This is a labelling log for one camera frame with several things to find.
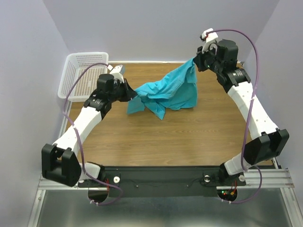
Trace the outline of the turquoise t shirt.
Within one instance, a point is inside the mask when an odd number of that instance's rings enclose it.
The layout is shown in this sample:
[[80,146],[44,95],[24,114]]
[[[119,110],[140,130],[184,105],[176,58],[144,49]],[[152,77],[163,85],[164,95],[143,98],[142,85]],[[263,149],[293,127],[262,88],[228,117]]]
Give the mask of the turquoise t shirt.
[[198,90],[194,59],[175,68],[161,80],[147,82],[135,91],[137,96],[128,102],[127,114],[147,108],[163,120],[166,109],[177,111],[196,107]]

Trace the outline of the white perforated plastic basket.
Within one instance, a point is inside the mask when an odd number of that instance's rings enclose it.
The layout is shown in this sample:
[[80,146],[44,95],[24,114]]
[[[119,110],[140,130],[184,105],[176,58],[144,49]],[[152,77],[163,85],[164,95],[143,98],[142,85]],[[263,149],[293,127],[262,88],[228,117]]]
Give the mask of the white perforated plastic basket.
[[108,63],[106,52],[78,52],[66,57],[57,95],[61,99],[68,96],[71,102],[84,102],[97,88],[100,74],[107,73],[107,67],[96,65],[91,67],[83,76],[83,71],[94,63]]

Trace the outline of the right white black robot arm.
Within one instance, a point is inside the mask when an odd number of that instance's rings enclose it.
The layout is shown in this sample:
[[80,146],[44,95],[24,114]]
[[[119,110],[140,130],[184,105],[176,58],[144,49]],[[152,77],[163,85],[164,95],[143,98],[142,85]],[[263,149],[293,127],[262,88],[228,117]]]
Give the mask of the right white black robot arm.
[[222,184],[229,184],[244,170],[279,156],[289,139],[288,131],[270,119],[254,94],[246,70],[237,66],[238,50],[234,41],[212,40],[199,47],[194,58],[199,71],[211,70],[216,74],[218,83],[245,119],[245,134],[251,137],[238,155],[220,165],[218,180]]

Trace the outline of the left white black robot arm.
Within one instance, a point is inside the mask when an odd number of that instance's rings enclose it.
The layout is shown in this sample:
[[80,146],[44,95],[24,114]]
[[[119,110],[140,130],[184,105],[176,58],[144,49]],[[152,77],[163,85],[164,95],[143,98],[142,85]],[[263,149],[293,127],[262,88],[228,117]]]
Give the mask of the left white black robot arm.
[[67,186],[89,179],[94,186],[105,182],[105,174],[98,164],[78,161],[83,153],[83,142],[111,110],[115,101],[128,102],[136,96],[120,72],[101,74],[97,88],[85,101],[80,114],[71,126],[53,144],[42,148],[42,176]]

